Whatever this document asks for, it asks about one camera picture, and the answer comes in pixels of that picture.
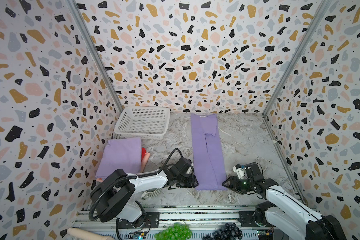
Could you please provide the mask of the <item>purple SHINE t-shirt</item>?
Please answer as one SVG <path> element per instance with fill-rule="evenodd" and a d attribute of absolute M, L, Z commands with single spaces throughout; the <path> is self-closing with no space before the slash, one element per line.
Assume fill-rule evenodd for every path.
<path fill-rule="evenodd" d="M 198 191 L 225 191 L 227 179 L 217 115 L 191 114 L 191 133 Z"/>

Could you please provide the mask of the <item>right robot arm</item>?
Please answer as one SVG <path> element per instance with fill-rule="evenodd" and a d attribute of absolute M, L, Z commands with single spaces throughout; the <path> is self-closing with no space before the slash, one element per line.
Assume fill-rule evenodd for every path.
<path fill-rule="evenodd" d="M 344 240 L 340 222 L 305 206 L 273 179 L 265 179 L 258 163 L 234 167 L 235 176 L 222 186 L 240 195 L 255 194 L 264 202 L 256 205 L 253 222 L 259 227 L 279 228 L 292 240 Z"/>

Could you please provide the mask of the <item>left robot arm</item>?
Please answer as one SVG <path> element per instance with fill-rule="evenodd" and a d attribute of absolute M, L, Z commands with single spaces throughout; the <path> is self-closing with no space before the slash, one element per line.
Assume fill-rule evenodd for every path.
<path fill-rule="evenodd" d="M 147 213 L 141 203 L 135 200 L 136 194 L 166 187 L 194 189 L 198 185 L 192 162 L 185 158 L 142 174 L 127 174 L 118 169 L 91 192 L 89 220 L 105 223 L 119 218 L 137 228 L 145 222 Z"/>

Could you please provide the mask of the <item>folded purple t-shirt on stack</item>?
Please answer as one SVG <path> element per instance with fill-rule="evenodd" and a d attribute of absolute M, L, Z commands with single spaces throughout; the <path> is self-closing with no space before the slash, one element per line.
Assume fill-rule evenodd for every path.
<path fill-rule="evenodd" d="M 142 166 L 142 141 L 140 138 L 108 140 L 96 179 L 105 180 L 115 170 L 138 174 Z"/>

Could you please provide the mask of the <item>folded pink t-shirt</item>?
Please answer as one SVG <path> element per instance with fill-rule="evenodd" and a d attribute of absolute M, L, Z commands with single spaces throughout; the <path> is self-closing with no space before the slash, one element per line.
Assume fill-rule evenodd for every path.
<path fill-rule="evenodd" d="M 145 169 L 145 167 L 146 167 L 146 165 L 147 165 L 147 163 L 148 163 L 148 160 L 149 160 L 149 158 L 150 158 L 150 153 L 148 153 L 148 152 L 146 152 L 145 154 L 144 154 L 144 156 L 143 156 L 143 158 L 142 158 L 142 161 L 141 161 L 141 173 L 143 173 L 144 172 L 144 169 Z"/>

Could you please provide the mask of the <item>folded red t-shirt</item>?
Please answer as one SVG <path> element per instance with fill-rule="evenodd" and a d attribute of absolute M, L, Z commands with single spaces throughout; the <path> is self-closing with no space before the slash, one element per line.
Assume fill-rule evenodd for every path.
<path fill-rule="evenodd" d="M 142 148 L 142 161 L 147 153 L 147 150 L 145 148 Z"/>

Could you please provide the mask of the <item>right small circuit board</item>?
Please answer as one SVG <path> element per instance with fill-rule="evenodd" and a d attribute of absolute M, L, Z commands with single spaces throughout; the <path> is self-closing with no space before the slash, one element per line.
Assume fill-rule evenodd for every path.
<path fill-rule="evenodd" d="M 274 235 L 272 231 L 258 230 L 257 235 L 259 240 L 273 240 Z"/>

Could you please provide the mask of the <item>dark purple grape bunch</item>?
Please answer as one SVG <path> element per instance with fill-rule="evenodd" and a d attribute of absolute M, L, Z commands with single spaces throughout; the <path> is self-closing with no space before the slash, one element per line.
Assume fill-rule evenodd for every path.
<path fill-rule="evenodd" d="M 242 240 L 243 232 L 235 223 L 226 223 L 219 230 L 206 234 L 202 240 Z"/>

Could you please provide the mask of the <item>green grape bunch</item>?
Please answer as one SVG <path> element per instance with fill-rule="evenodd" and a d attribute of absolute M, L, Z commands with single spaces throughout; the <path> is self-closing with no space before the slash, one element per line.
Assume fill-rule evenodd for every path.
<path fill-rule="evenodd" d="M 186 224 L 175 223 L 154 235 L 155 240 L 189 240 L 193 232 Z"/>

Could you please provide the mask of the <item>white plastic laundry basket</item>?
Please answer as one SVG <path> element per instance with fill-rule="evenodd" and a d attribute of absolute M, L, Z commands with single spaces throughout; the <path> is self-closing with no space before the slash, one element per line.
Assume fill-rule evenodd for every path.
<path fill-rule="evenodd" d="M 126 107 L 121 113 L 115 133 L 122 138 L 161 140 L 167 132 L 170 109 L 161 107 Z"/>

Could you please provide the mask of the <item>small green circuit board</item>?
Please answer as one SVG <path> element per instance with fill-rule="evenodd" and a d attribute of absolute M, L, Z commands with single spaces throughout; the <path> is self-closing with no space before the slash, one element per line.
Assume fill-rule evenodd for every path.
<path fill-rule="evenodd" d="M 130 232 L 127 234 L 127 240 L 145 240 L 147 238 L 147 232 Z"/>

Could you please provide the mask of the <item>wooden rolling pin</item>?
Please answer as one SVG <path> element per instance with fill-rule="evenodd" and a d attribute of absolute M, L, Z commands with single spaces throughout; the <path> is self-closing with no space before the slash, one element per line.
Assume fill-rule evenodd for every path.
<path fill-rule="evenodd" d="M 67 234 L 80 240 L 115 240 L 109 236 L 101 236 L 78 228 L 69 228 Z"/>

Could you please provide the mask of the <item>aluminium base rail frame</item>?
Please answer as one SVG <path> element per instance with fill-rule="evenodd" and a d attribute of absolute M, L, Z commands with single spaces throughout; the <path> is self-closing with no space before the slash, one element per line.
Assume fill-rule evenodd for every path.
<path fill-rule="evenodd" d="M 73 224 L 78 228 L 115 240 L 120 237 L 127 240 L 130 232 L 147 232 L 145 240 L 153 240 L 154 235 L 175 223 L 186 224 L 193 232 L 192 240 L 201 240 L 206 234 L 219 230 L 226 223 L 235 223 L 243 232 L 243 240 L 258 240 L 257 231 L 272 231 L 274 240 L 288 240 L 279 228 L 268 225 L 259 227 L 253 222 L 255 206 L 169 206 L 147 207 L 147 219 L 137 228 L 122 219 L 113 219 L 106 223 L 90 221 L 89 211 L 81 211 Z"/>

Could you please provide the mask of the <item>right corner aluminium post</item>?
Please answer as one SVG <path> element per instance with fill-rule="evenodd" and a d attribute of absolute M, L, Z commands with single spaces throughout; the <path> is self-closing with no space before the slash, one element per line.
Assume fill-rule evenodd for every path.
<path fill-rule="evenodd" d="M 265 119 L 267 114 L 271 111 L 272 105 L 277 100 L 278 94 L 282 91 L 283 86 L 287 82 L 291 72 L 293 71 L 295 65 L 297 64 L 298 60 L 301 58 L 302 54 L 305 52 L 305 48 L 307 47 L 308 43 L 314 32 L 316 31 L 321 19 L 324 17 L 326 11 L 329 9 L 331 5 L 330 0 L 323 0 L 318 6 L 317 11 L 315 12 L 314 18 L 311 21 L 306 33 L 304 34 L 301 42 L 299 43 L 292 59 L 287 65 L 286 70 L 284 71 L 281 80 L 275 87 L 275 91 L 273 92 L 269 102 L 267 103 L 264 112 L 262 113 L 262 117 Z"/>

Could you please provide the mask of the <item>corner aluminium post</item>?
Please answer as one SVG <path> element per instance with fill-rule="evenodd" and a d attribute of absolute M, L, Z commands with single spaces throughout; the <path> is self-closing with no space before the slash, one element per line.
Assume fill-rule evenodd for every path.
<path fill-rule="evenodd" d="M 113 99 L 113 103 L 116 105 L 117 108 L 117 112 L 118 113 L 122 113 L 123 108 L 122 105 L 119 101 L 119 98 L 117 96 L 117 93 L 114 89 L 114 86 L 112 84 L 112 81 L 110 80 L 109 75 L 107 74 L 106 68 L 98 54 L 96 45 L 93 43 L 90 32 L 85 24 L 84 19 L 82 18 L 82 15 L 79 11 L 79 8 L 77 6 L 76 1 L 74 0 L 66 0 L 66 4 L 67 4 L 67 8 L 70 10 L 73 19 L 75 21 L 75 23 L 77 24 L 78 29 L 80 30 L 83 39 L 86 43 L 86 46 L 91 54 L 91 56 L 94 59 L 94 63 L 96 64 L 98 70 L 100 71 L 101 76 L 103 77 L 103 80 L 105 81 L 105 85 L 108 88 L 109 92 L 110 92 L 110 96 Z"/>
<path fill-rule="evenodd" d="M 306 33 L 304 34 L 301 42 L 299 43 L 292 59 L 287 65 L 286 70 L 284 71 L 281 80 L 275 87 L 275 91 L 273 92 L 269 102 L 267 103 L 264 112 L 262 113 L 262 117 L 265 119 L 267 114 L 271 111 L 272 105 L 277 100 L 278 94 L 282 91 L 283 86 L 287 82 L 291 72 L 293 71 L 295 65 L 297 64 L 298 60 L 301 58 L 302 54 L 305 52 L 305 48 L 307 47 L 308 43 L 314 32 L 316 31 L 321 19 L 324 17 L 326 11 L 329 9 L 331 5 L 330 0 L 323 0 L 318 6 L 317 11 L 315 12 L 314 18 L 311 21 Z"/>

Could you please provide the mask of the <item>left corner aluminium post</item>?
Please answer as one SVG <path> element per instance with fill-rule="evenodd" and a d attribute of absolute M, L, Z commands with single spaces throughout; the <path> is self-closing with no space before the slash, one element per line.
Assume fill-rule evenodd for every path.
<path fill-rule="evenodd" d="M 91 54 L 91 56 L 94 59 L 94 63 L 96 64 L 98 70 L 100 71 L 101 76 L 103 77 L 103 80 L 105 81 L 105 85 L 108 88 L 109 92 L 110 92 L 110 96 L 113 99 L 113 103 L 116 105 L 117 108 L 117 112 L 118 113 L 122 113 L 123 108 L 122 105 L 119 101 L 119 98 L 117 96 L 117 93 L 114 89 L 114 86 L 112 84 L 112 81 L 110 80 L 109 75 L 107 74 L 106 68 L 98 54 L 96 45 L 93 43 L 90 32 L 85 24 L 84 19 L 82 18 L 82 15 L 79 11 L 79 8 L 77 6 L 76 1 L 74 0 L 66 0 L 66 4 L 67 4 L 67 8 L 70 10 L 73 19 L 75 21 L 75 23 L 77 24 L 78 29 L 80 30 L 83 39 L 86 43 L 86 46 Z"/>

